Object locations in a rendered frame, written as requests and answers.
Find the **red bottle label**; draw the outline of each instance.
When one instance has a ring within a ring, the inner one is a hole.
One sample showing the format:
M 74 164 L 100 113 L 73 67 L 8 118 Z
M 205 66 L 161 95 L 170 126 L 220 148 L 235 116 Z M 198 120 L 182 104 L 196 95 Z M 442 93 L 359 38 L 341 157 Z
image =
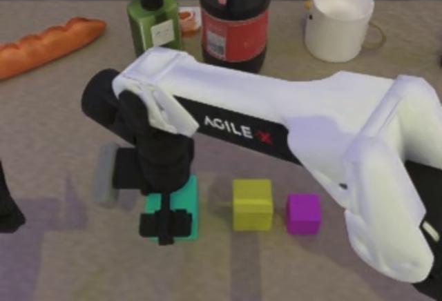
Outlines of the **red bottle label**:
M 245 21 L 226 21 L 209 15 L 202 16 L 202 46 L 223 61 L 247 61 L 259 55 L 266 46 L 269 10 Z

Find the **green bottle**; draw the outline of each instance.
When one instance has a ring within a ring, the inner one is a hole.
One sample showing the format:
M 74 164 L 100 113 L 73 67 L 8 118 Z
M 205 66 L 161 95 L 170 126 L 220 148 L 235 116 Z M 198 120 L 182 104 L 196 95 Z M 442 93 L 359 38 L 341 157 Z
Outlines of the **green bottle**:
M 127 13 L 137 57 L 152 47 L 182 50 L 176 0 L 134 0 Z

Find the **mug handle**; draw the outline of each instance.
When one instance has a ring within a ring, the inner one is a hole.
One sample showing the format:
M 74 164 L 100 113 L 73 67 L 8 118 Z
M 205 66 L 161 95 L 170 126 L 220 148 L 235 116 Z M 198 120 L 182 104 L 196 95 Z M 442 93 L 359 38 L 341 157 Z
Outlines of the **mug handle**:
M 365 41 L 362 44 L 362 47 L 365 49 L 371 49 L 371 50 L 379 49 L 385 44 L 385 42 L 387 41 L 387 37 L 385 36 L 383 29 L 379 25 L 376 25 L 372 21 L 369 22 L 368 24 L 369 24 L 369 26 L 375 28 L 379 32 L 379 34 L 381 35 L 381 39 L 378 42 L 366 42 Z

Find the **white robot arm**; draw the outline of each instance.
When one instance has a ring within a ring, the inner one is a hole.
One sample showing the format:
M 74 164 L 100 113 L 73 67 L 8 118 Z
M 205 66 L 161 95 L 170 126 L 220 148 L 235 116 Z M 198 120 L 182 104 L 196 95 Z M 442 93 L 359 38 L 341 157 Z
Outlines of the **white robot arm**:
M 153 48 L 113 80 L 116 97 L 124 90 L 158 129 L 303 165 L 344 208 L 352 248 L 380 273 L 410 283 L 439 274 L 441 214 L 430 207 L 442 202 L 425 203 L 417 186 L 442 169 L 442 110 L 425 80 L 338 72 L 290 82 Z

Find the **toy bread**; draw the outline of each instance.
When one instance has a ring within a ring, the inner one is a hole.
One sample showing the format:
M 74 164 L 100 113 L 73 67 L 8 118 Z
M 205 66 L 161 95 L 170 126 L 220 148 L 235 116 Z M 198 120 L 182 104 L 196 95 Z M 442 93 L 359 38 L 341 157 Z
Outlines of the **toy bread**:
M 83 48 L 105 29 L 104 21 L 75 17 L 64 26 L 53 26 L 39 35 L 27 35 L 16 43 L 0 46 L 0 81 Z

